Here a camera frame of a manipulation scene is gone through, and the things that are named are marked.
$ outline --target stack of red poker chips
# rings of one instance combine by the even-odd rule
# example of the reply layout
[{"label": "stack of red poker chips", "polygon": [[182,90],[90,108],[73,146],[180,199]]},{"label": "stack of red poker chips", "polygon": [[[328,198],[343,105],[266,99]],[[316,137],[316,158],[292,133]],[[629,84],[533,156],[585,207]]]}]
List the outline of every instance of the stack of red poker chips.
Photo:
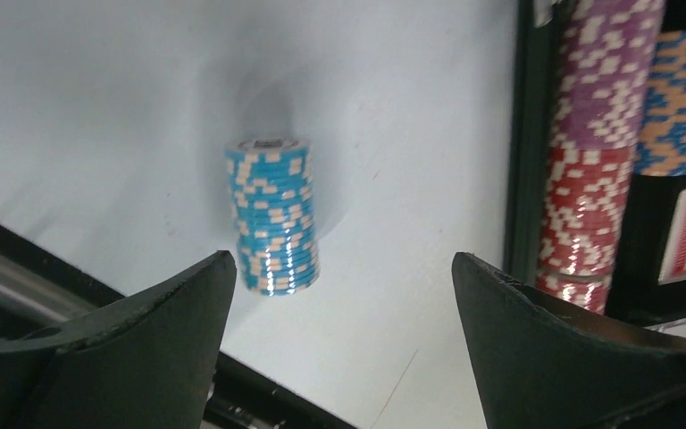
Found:
[{"label": "stack of red poker chips", "polygon": [[552,148],[540,266],[573,276],[613,270],[632,172],[631,147]]},{"label": "stack of red poker chips", "polygon": [[611,276],[568,277],[540,270],[537,286],[549,295],[603,315],[611,287]]}]

